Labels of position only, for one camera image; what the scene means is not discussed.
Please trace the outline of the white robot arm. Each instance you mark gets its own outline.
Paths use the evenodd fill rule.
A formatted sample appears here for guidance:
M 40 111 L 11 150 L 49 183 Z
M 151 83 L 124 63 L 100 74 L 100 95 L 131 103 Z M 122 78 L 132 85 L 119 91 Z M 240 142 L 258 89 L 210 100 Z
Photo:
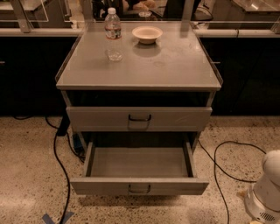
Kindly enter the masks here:
M 262 159 L 262 176 L 243 194 L 248 224 L 277 224 L 280 221 L 280 150 Z

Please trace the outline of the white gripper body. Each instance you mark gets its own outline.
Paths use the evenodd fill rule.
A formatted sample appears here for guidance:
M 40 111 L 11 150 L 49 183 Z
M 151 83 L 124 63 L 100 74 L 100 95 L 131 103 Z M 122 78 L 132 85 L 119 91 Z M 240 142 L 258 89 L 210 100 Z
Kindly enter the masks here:
M 280 213 L 267 208 L 255 195 L 251 186 L 245 193 L 244 206 L 247 214 L 254 221 L 262 224 L 276 224 L 280 220 Z

